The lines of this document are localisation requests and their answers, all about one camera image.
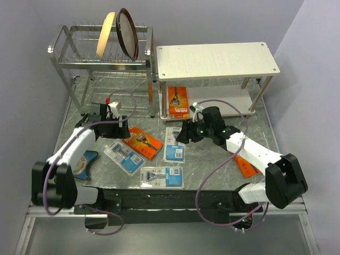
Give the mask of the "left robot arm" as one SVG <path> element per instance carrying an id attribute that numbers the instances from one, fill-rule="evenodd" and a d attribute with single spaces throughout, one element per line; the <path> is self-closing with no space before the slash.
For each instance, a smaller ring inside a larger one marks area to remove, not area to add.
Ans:
<path id="1" fill-rule="evenodd" d="M 106 201 L 97 188 L 78 186 L 73 171 L 98 138 L 125 139 L 130 136 L 128 117 L 121 115 L 121 103 L 93 103 L 88 114 L 77 122 L 65 144 L 45 162 L 33 165 L 31 201 L 36 206 L 70 209 L 86 204 L 97 214 Z"/>

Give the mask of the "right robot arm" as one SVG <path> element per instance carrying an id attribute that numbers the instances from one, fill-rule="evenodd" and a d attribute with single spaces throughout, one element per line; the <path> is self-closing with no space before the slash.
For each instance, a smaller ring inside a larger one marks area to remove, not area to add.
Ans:
<path id="1" fill-rule="evenodd" d="M 308 190 L 298 159 L 293 154 L 282 155 L 251 140 L 244 132 L 226 125 L 217 106 L 202 107 L 194 103 L 190 109 L 194 116 L 183 121 L 176 140 L 183 144 L 210 138 L 212 142 L 240 156 L 265 177 L 264 182 L 249 183 L 240 188 L 232 199 L 237 211 L 245 211 L 255 202 L 270 202 L 284 209 Z"/>

